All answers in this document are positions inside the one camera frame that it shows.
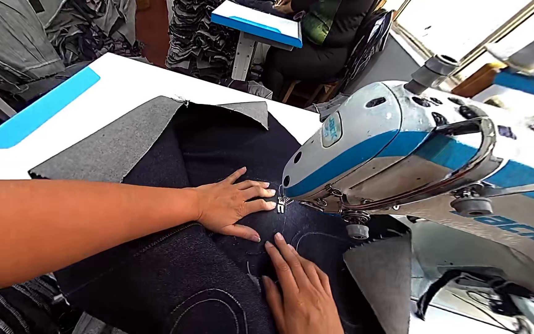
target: blue stripe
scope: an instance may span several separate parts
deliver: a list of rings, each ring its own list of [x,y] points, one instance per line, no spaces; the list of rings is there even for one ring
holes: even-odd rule
[[[534,95],[534,77],[502,70],[494,77],[494,84]]]
[[[436,165],[455,170],[467,163],[477,150],[477,148],[460,143],[445,135],[435,135],[415,154]],[[485,179],[485,181],[503,188],[532,184],[534,183],[534,168],[510,160],[500,171]],[[523,195],[534,199],[534,191],[523,193]]]
[[[362,141],[352,148],[348,148],[297,184],[285,188],[286,196],[296,197],[308,193],[317,186],[323,185],[325,182],[330,181],[360,163],[372,159],[393,140],[398,132],[399,130],[387,131]]]
[[[248,19],[242,19],[236,16],[225,17],[225,16],[211,13],[211,21],[217,24],[221,24],[226,27],[231,27],[231,28],[240,30],[241,32],[246,32],[249,34],[271,39],[271,41],[276,41],[276,42],[284,43],[286,45],[295,46],[296,48],[302,48],[301,36],[300,38],[294,38],[292,36],[282,34],[276,28],[268,27],[268,26],[265,26],[259,23],[255,23],[253,21],[249,21]]]
[[[430,133],[402,131],[375,157],[407,156],[426,140]]]
[[[98,80],[98,74],[86,67],[11,117],[0,125],[0,148],[11,148],[18,144]]]

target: black pants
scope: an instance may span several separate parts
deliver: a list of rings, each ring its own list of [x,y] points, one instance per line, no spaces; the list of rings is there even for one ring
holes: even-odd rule
[[[291,80],[326,81],[339,73],[348,57],[348,48],[324,48],[304,41],[301,49],[267,51],[262,81],[280,101],[284,83]]]

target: jack logo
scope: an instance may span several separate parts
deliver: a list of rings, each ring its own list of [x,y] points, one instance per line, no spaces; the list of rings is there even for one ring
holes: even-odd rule
[[[459,215],[463,217],[456,211],[451,211],[450,213],[454,213],[455,215]],[[531,240],[534,240],[534,227],[533,226],[520,224],[506,217],[486,216],[486,217],[473,218],[473,220],[483,223],[483,224],[495,226],[499,229],[503,229],[504,231],[515,233],[517,235],[520,235],[521,237],[527,237]]]

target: white table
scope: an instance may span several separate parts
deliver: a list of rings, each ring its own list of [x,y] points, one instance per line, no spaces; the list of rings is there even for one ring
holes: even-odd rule
[[[98,82],[24,140],[0,149],[0,179],[30,179],[29,169],[160,95],[208,105],[265,101],[269,113],[299,143],[308,140],[321,126],[316,113],[117,55],[106,54],[89,68],[100,76]],[[484,333],[502,332],[495,326],[435,307],[429,309],[425,322],[412,316],[410,327],[411,333],[426,334],[444,333],[447,327],[461,329],[459,333],[473,328]]]

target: wrist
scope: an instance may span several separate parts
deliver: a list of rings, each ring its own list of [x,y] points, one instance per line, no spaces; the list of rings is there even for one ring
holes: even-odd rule
[[[198,221],[203,214],[201,194],[196,188],[183,188],[184,209],[188,222]]]

